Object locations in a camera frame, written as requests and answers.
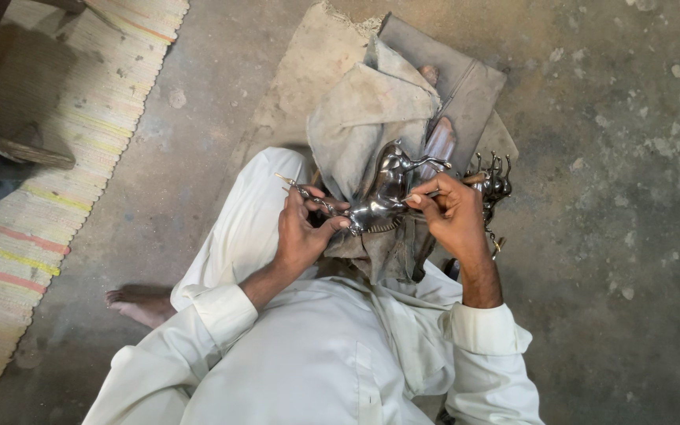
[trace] horse leg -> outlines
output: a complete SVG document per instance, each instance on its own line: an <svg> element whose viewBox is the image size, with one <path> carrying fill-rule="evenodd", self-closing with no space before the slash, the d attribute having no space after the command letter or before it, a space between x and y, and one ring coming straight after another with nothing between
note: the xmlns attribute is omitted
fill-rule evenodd
<svg viewBox="0 0 680 425"><path fill-rule="evenodd" d="M430 166L433 169L436 169L438 171L442 171L442 169L440 169L440 166L443 167L444 169L450 169L450 167L451 167L450 163L448 161L446 161L445 159L439 159L439 158L430 157L429 155L425 155L424 157L421 157L420 159L417 159L416 161L412 160L410 162L410 165L407 167L406 171L410 171L410 170L415 169L418 166L422 166L424 164L426 164L426 165L428 165L428 166Z"/></svg>

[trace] stained floor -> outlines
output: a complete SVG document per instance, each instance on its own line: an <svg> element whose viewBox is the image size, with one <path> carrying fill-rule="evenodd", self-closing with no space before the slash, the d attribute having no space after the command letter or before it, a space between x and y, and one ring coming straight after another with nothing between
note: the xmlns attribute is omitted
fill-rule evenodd
<svg viewBox="0 0 680 425"><path fill-rule="evenodd" d="M310 4L192 2L131 147L0 381L1 424L79 423L113 353L147 333L103 293L183 276ZM680 423L678 2L333 4L354 20L392 11L508 73L496 110L521 160L493 229L508 237L505 299L534 334L525 359L545 421Z"/></svg>

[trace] shirt pocket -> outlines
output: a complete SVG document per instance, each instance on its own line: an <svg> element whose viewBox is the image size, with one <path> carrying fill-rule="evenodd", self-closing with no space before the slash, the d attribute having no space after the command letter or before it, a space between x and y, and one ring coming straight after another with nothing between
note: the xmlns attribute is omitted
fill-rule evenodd
<svg viewBox="0 0 680 425"><path fill-rule="evenodd" d="M358 424L383 423L383 401L372 372L372 350L356 342L356 375L358 376Z"/></svg>

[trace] silver horse statue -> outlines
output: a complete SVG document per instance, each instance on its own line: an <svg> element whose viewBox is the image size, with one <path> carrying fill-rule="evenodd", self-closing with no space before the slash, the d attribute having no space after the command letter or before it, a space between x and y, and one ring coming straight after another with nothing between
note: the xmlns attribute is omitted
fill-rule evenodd
<svg viewBox="0 0 680 425"><path fill-rule="evenodd" d="M441 171L437 165L449 169L445 159L424 156L413 160L403 152L401 140L388 142L377 156L376 174L368 191L355 207L342 215L351 219L348 230L360 233L380 233L398 227L403 214L410 208L403 202L408 194L408 173L424 164Z"/></svg>

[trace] bare foot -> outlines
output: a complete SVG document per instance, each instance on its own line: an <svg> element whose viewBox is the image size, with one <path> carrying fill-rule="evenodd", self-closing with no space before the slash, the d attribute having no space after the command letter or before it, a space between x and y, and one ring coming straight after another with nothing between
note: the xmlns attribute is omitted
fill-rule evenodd
<svg viewBox="0 0 680 425"><path fill-rule="evenodd" d="M170 289L144 285L125 285L110 290L104 299L110 309L156 329L177 313L169 302Z"/></svg>

